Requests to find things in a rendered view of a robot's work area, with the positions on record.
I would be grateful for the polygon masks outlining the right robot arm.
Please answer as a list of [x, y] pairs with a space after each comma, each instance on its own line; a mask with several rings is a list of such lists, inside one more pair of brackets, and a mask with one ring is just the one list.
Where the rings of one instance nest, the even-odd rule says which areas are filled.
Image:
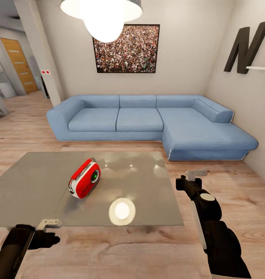
[[216, 198], [202, 189], [206, 170], [187, 170], [187, 175], [176, 179], [177, 191], [185, 191], [191, 206], [212, 279], [252, 279], [241, 258], [241, 246], [235, 233], [227, 228], [222, 218], [221, 207]]

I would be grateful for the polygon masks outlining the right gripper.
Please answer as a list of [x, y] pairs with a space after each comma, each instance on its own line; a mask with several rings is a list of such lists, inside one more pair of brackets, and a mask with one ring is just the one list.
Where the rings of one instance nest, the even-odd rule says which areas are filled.
[[189, 182], [184, 175], [182, 175], [180, 179], [176, 179], [177, 191], [185, 191], [187, 195], [188, 191], [194, 186], [202, 188], [202, 180], [200, 178], [195, 178], [195, 181]]

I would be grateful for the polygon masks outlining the radio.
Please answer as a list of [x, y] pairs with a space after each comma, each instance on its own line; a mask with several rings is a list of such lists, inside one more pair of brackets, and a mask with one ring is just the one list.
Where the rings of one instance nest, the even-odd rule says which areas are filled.
[[79, 198], [85, 198], [101, 175], [98, 163], [86, 161], [71, 177], [69, 181], [70, 193]]

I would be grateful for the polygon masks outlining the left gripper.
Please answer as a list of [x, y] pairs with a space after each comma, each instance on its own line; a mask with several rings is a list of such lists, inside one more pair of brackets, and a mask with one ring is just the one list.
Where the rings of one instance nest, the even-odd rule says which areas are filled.
[[60, 238], [58, 236], [55, 236], [55, 233], [43, 232], [39, 230], [38, 232], [39, 232], [39, 239], [36, 245], [33, 248], [31, 248], [32, 250], [38, 248], [50, 248], [52, 245], [55, 245], [58, 242], [60, 242]]

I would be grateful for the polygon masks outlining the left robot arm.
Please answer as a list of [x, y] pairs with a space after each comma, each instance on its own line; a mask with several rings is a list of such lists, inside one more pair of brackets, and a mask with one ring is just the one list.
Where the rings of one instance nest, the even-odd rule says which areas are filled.
[[60, 242], [55, 233], [46, 232], [46, 228], [60, 227], [58, 219], [43, 219], [37, 228], [28, 224], [12, 228], [0, 251], [0, 279], [15, 279], [27, 250], [50, 248]]

